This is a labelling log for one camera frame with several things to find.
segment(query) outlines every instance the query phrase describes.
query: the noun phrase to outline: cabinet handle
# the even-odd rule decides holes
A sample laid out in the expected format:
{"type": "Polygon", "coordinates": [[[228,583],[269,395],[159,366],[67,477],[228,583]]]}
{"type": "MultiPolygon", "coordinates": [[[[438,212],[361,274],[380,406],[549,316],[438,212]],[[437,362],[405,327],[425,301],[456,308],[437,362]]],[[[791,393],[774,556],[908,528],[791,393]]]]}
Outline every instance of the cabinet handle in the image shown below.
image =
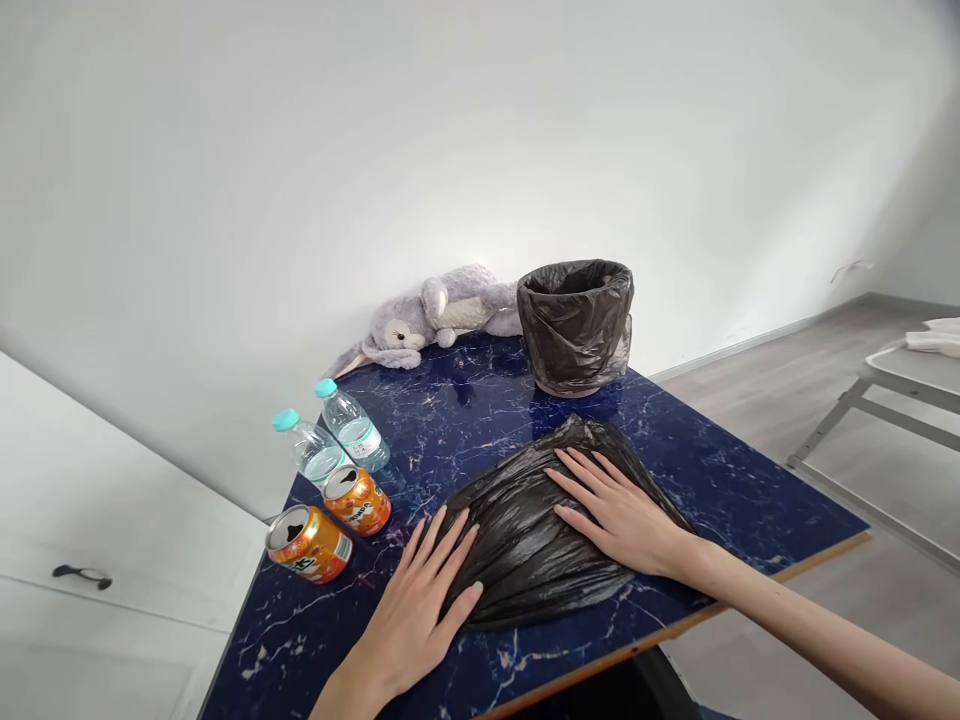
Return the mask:
{"type": "Polygon", "coordinates": [[[90,582],[95,582],[97,584],[97,590],[106,590],[108,587],[113,585],[113,580],[107,577],[107,574],[102,570],[95,570],[93,568],[74,568],[69,565],[60,565],[53,569],[51,573],[54,577],[63,577],[64,575],[79,575],[84,580],[89,580],[90,582]]]}

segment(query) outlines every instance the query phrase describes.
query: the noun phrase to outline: forearm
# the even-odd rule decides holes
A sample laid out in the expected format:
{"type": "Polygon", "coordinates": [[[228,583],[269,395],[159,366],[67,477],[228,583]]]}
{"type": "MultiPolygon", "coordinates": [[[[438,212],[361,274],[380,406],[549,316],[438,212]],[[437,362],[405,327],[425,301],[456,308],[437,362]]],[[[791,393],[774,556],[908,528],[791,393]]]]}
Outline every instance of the forearm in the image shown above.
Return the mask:
{"type": "Polygon", "coordinates": [[[955,718],[960,682],[698,541],[677,579],[739,610],[879,718],[955,718]]]}

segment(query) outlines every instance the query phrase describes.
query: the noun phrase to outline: white wall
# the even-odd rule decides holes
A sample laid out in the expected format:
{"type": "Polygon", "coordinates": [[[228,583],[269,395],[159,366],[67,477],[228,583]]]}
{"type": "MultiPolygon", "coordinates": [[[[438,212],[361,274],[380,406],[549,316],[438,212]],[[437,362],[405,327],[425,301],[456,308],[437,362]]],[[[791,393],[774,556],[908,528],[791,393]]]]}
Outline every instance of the white wall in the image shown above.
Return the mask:
{"type": "Polygon", "coordinates": [[[877,287],[914,300],[960,305],[960,174],[900,248],[877,287]]]}
{"type": "Polygon", "coordinates": [[[0,349],[268,515],[273,412],[430,274],[623,261],[647,373],[862,292],[958,47],[934,0],[8,0],[0,349]]]}

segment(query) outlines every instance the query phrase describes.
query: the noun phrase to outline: floor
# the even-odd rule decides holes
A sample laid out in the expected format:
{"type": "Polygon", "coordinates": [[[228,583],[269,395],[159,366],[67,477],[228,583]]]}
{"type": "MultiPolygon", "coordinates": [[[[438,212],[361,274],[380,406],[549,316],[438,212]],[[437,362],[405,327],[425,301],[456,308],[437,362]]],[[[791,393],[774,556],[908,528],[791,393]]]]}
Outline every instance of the floor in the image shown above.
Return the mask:
{"type": "MultiPolygon", "coordinates": [[[[671,393],[783,463],[857,365],[927,317],[871,300],[793,335],[664,381],[671,393]]],[[[960,417],[885,390],[867,397],[960,434],[960,417]]],[[[960,555],[960,455],[852,410],[808,462],[960,555]]],[[[873,541],[789,586],[960,678],[960,578],[902,541],[873,541]]],[[[872,717],[735,612],[663,649],[696,698],[743,720],[872,717]]]]}

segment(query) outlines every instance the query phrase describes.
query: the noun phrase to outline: chair leg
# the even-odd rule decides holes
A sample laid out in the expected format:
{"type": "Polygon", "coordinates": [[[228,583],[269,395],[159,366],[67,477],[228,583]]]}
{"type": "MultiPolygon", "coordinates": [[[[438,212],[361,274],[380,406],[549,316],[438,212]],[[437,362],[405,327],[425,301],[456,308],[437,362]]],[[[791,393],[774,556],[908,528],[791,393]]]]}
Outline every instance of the chair leg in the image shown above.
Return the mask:
{"type": "Polygon", "coordinates": [[[857,378],[857,381],[847,390],[840,398],[837,400],[837,404],[833,406],[833,409],[827,413],[827,416],[820,421],[820,424],[817,425],[816,430],[810,433],[810,437],[806,439],[803,445],[800,446],[800,449],[797,450],[793,455],[787,459],[787,467],[796,468],[796,463],[803,461],[807,456],[814,451],[814,449],[823,442],[823,439],[827,436],[833,428],[837,426],[843,416],[847,414],[856,400],[859,400],[863,397],[864,393],[870,388],[873,383],[857,378]]]}

